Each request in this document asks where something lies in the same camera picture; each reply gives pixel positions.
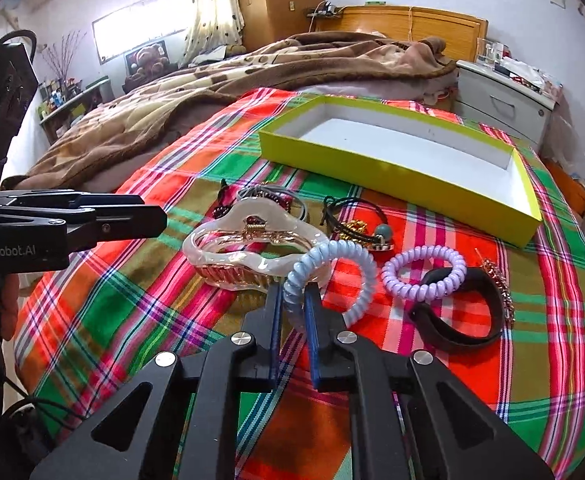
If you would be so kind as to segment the person's left hand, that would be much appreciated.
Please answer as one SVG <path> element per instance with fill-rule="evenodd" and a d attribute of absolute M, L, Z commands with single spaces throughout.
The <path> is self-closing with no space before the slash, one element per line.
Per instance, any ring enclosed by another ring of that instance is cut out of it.
<path fill-rule="evenodd" d="M 18 321 L 19 276 L 9 274 L 4 278 L 1 292 L 1 326 L 0 334 L 4 341 L 10 341 L 15 335 Z"/>

